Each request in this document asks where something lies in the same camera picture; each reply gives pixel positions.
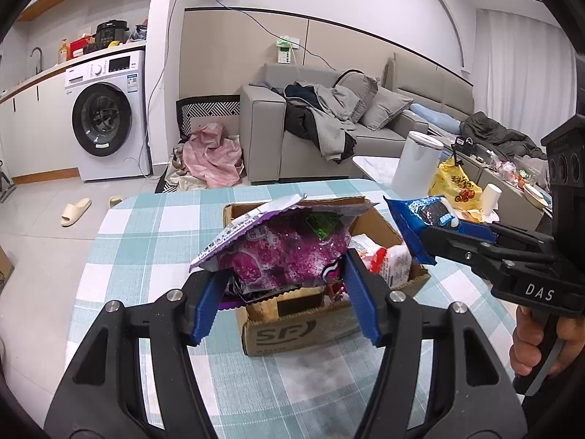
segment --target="clothes pile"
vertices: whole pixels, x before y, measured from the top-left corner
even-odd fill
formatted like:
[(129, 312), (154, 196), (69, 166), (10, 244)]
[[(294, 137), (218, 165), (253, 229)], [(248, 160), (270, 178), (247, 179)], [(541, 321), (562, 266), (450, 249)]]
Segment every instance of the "clothes pile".
[(194, 128), (189, 140), (173, 150), (165, 182), (177, 191), (233, 187), (244, 170), (238, 139), (224, 137), (221, 123)]
[(514, 161), (514, 156), (540, 158), (546, 160), (546, 154), (525, 133), (506, 128), (483, 112), (470, 115), (461, 124), (461, 135), (473, 143), (483, 145), (493, 151), (504, 161)]
[(355, 124), (350, 117), (360, 99), (347, 87), (299, 83), (284, 92), (273, 89), (287, 101), (284, 129), (311, 140), (321, 155), (335, 163), (353, 155), (356, 139), (350, 134)]

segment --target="bottle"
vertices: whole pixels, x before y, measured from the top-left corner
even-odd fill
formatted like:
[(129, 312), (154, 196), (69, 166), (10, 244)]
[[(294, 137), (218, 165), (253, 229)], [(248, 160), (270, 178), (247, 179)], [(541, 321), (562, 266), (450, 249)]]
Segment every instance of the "bottle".
[(59, 64), (66, 63), (67, 60), (69, 59), (69, 46), (67, 46), (67, 40), (63, 39), (61, 40), (61, 42), (63, 44), (59, 49)]

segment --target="white curtain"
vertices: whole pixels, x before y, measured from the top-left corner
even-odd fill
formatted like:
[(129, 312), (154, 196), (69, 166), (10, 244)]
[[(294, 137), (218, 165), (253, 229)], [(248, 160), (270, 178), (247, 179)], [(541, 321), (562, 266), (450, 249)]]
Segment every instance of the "white curtain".
[(573, 46), (548, 23), (478, 10), (473, 62), (475, 111), (540, 139), (575, 114)]

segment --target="white trash can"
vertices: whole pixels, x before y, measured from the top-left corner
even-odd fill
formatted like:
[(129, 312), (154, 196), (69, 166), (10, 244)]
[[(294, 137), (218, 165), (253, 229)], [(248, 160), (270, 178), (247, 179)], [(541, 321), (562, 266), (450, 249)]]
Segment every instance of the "white trash can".
[(408, 132), (390, 189), (401, 199), (428, 196), (439, 166), (441, 151), (443, 144), (435, 137), (415, 131)]

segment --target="wooden trim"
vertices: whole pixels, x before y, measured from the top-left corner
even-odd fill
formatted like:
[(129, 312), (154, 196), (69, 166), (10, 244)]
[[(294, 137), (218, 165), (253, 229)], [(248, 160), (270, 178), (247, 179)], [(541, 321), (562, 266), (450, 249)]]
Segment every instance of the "wooden trim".
[(438, 67), (443, 68), (444, 70), (446, 70), (447, 72), (450, 72), (455, 77), (461, 79), (462, 81), (466, 82), (470, 86), (473, 86), (473, 84), (471, 82), (469, 82), (468, 80), (464, 79), (463, 76), (460, 76), (456, 72), (453, 72), (449, 68), (446, 68), (442, 64), (437, 63), (437, 61), (433, 61), (431, 58), (428, 58), (425, 55), (420, 54), (419, 52), (413, 51), (412, 49), (407, 48), (406, 46), (403, 46), (397, 42), (387, 40), (386, 38), (383, 38), (382, 36), (378, 36), (377, 34), (373, 34), (373, 33), (370, 33), (369, 31), (364, 31), (364, 30), (361, 30), (359, 28), (354, 28), (353, 26), (344, 25), (343, 23), (337, 23), (336, 21), (326, 20), (324, 18), (318, 18), (316, 16), (309, 16), (306, 14), (291, 13), (289, 11), (280, 11), (280, 10), (268, 10), (266, 8), (248, 8), (248, 7), (244, 7), (244, 6), (234, 6), (233, 9), (232, 8), (224, 8), (221, 6), (200, 6), (200, 7), (196, 7), (196, 8), (185, 8), (185, 12), (187, 12), (187, 11), (209, 11), (209, 10), (212, 10), (212, 11), (233, 11), (233, 10), (235, 10), (235, 11), (241, 11), (241, 12), (258, 11), (258, 12), (262, 12), (262, 13), (274, 13), (274, 14), (282, 14), (285, 16), (295, 16), (297, 18), (305, 18), (309, 21), (321, 21), (321, 23), (327, 23), (328, 25), (340, 26), (341, 28), (346, 28), (347, 30), (357, 31), (358, 33), (366, 34), (366, 35), (371, 36), (373, 38), (376, 38), (376, 39), (379, 39), (379, 40), (382, 40), (385, 42), (389, 42), (390, 44), (393, 44), (394, 46), (398, 46), (399, 48), (402, 48), (405, 51), (416, 54), (417, 56), (420, 56), (421, 58), (426, 59), (430, 63), (437, 64)]
[(65, 72), (66, 69), (67, 68), (59, 68), (59, 69), (56, 69), (52, 72), (49, 72), (48, 74), (46, 74), (38, 79), (30, 81), (28, 84), (25, 84), (24, 86), (19, 87), (14, 92), (11, 92), (10, 94), (6, 94), (6, 95), (2, 96), (2, 98), (0, 98), (0, 104), (2, 102), (6, 101), (7, 99), (10, 99), (11, 97), (14, 97), (19, 92), (22, 92), (23, 90), (28, 89), (29, 87), (37, 85), (39, 82), (43, 82), (46, 79), (52, 78), (53, 76), (56, 76), (58, 74), (61, 74), (62, 72)]
[(43, 14), (45, 11), (50, 10), (53, 6), (57, 6), (59, 3), (62, 3), (65, 0), (37, 0), (28, 8), (25, 8), (20, 16), (18, 17), (18, 21), (32, 21), (37, 16)]
[(43, 173), (33, 173), (30, 175), (23, 175), (21, 177), (14, 177), (12, 181), (16, 185), (24, 185), (26, 183), (36, 183), (38, 181), (64, 180), (79, 178), (79, 170), (77, 168), (65, 168), (64, 170), (43, 171)]

